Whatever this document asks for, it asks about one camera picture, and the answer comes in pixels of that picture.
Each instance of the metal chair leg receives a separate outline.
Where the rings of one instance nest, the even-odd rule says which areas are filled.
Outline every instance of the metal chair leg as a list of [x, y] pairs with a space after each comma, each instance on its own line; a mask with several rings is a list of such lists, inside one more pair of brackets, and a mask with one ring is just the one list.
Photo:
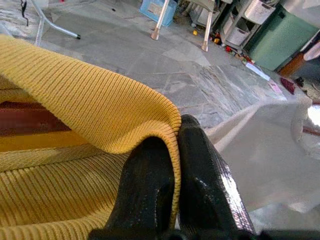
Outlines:
[[155, 26], [154, 31], [151, 33], [151, 38], [152, 38], [153, 40], [158, 40], [158, 39], [159, 39], [160, 27], [161, 27], [161, 25], [162, 25], [162, 21], [164, 20], [165, 13], [166, 13], [166, 10], [167, 10], [169, 1], [170, 1], [170, 0], [165, 0], [165, 1], [164, 1], [162, 10], [161, 10], [161, 13], [160, 13], [160, 16], [159, 16], [159, 20], [158, 20], [158, 22], [157, 22], [157, 24], [156, 24], [156, 26]]
[[213, 14], [213, 12], [209, 11], [208, 18], [206, 20], [204, 40], [203, 40], [203, 44], [201, 46], [201, 49], [205, 52], [208, 52], [208, 39], [209, 39], [209, 33], [210, 33], [210, 27], [211, 27], [212, 14]]
[[40, 24], [39, 24], [39, 28], [38, 28], [38, 32], [36, 34], [36, 41], [35, 41], [35, 45], [39, 46], [41, 44], [41, 38], [42, 38], [42, 33], [43, 33], [43, 29], [44, 29], [44, 24], [45, 22], [47, 22], [50, 27], [53, 27], [54, 29], [68, 34], [76, 39], [80, 39], [81, 36], [79, 34], [76, 34], [72, 31], [66, 30], [58, 25], [55, 25], [54, 23], [52, 23], [51, 21], [49, 21], [49, 19], [46, 17], [46, 15], [44, 14], [44, 12], [41, 10], [41, 8], [37, 5], [37, 3], [35, 2], [35, 0], [31, 0], [31, 2], [33, 3], [33, 6], [36, 10], [36, 12], [38, 13], [38, 15], [40, 16]]
[[190, 9], [192, 8], [192, 6], [193, 6], [193, 2], [190, 2], [189, 4], [188, 4], [188, 6], [186, 7], [186, 9], [181, 13], [181, 15], [182, 16], [187, 16], [188, 15], [188, 13], [190, 12]]

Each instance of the ribbed fabric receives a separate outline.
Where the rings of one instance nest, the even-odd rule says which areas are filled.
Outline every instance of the ribbed fabric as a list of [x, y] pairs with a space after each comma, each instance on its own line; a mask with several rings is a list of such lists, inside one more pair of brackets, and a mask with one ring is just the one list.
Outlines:
[[28, 93], [5, 79], [2, 75], [0, 75], [0, 93], [0, 104], [4, 101], [15, 103], [29, 103], [35, 101]]
[[[21, 157], [24, 151], [0, 154], [0, 238], [85, 239], [92, 229], [103, 227], [115, 202], [128, 156], [124, 153], [150, 136], [161, 138], [171, 157], [174, 224], [181, 181], [176, 138], [181, 117], [167, 98], [128, 77], [4, 35], [0, 74], [104, 151], [70, 160], [48, 149], [50, 159], [43, 156], [33, 167]], [[31, 157], [30, 151], [25, 153], [33, 162], [41, 151], [34, 150], [37, 154]], [[25, 164], [8, 161], [17, 153]]]
[[83, 159], [103, 153], [91, 144], [5, 151], [0, 152], [0, 172]]

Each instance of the gray marble floor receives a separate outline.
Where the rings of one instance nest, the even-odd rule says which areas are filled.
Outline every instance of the gray marble floor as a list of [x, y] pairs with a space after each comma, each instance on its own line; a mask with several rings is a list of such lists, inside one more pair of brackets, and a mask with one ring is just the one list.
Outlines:
[[[214, 43], [203, 52], [203, 36], [192, 34], [188, 18], [163, 27], [159, 40], [152, 40], [156, 23], [139, 13], [140, 4], [138, 0], [55, 4], [45, 11], [48, 17], [81, 34], [81, 40], [50, 28], [42, 37], [42, 47], [146, 84], [167, 96], [182, 114], [193, 114], [203, 128], [258, 101], [282, 97]], [[273, 79], [279, 82], [276, 74]]]

